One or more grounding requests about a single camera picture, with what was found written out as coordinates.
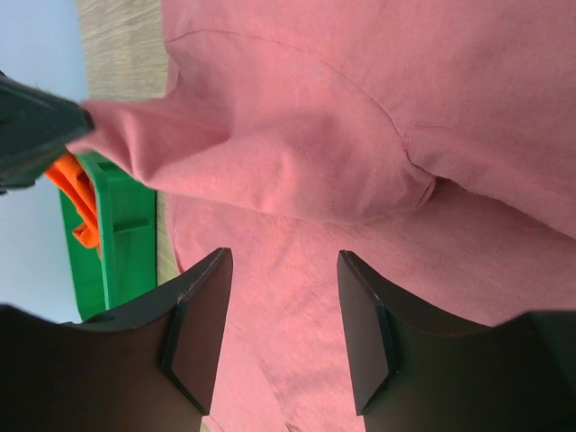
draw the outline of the black plastic part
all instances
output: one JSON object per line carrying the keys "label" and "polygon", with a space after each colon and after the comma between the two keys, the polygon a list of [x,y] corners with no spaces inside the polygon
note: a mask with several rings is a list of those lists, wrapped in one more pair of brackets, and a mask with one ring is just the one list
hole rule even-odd
{"label": "black plastic part", "polygon": [[231,252],[218,249],[83,324],[0,306],[0,429],[199,431],[198,407],[207,412],[212,402],[231,278]]}
{"label": "black plastic part", "polygon": [[79,105],[0,75],[0,194],[34,185],[94,128]]}
{"label": "black plastic part", "polygon": [[495,328],[458,318],[340,253],[340,303],[366,432],[576,431],[576,312]]}

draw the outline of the pink fabric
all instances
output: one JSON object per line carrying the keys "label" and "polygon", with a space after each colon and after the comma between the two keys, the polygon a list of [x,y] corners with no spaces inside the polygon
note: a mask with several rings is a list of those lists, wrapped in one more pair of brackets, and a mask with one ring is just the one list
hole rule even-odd
{"label": "pink fabric", "polygon": [[181,268],[232,248],[213,428],[363,430],[340,249],[481,323],[576,308],[572,0],[163,9],[166,97],[86,102],[73,150],[170,193]]}

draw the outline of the orange garment in bin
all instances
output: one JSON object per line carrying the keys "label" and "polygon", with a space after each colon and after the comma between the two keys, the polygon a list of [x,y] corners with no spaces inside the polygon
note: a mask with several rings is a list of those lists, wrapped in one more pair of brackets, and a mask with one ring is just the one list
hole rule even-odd
{"label": "orange garment in bin", "polygon": [[83,222],[74,229],[74,237],[85,248],[100,250],[94,186],[74,155],[67,152],[44,173],[76,206]]}

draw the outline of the garment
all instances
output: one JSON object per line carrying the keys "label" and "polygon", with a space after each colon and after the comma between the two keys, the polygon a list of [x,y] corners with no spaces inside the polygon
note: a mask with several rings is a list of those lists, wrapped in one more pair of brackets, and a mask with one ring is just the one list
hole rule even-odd
{"label": "garment", "polygon": [[44,174],[70,199],[82,218],[82,223],[74,229],[74,237],[85,248],[99,250],[100,233],[94,186],[76,157],[65,153]]}
{"label": "garment", "polygon": [[86,101],[96,130],[71,148],[168,193],[181,269],[232,248],[211,428],[363,430],[340,249],[482,324],[576,308],[573,1],[173,0],[163,13],[166,97]]}

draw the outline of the green plastic container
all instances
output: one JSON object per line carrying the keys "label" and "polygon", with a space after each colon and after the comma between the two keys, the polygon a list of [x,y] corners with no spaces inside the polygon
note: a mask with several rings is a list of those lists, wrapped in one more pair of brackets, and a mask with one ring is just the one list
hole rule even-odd
{"label": "green plastic container", "polygon": [[156,287],[156,193],[95,153],[79,157],[96,195],[100,259],[72,231],[82,222],[74,204],[60,201],[82,320]]}

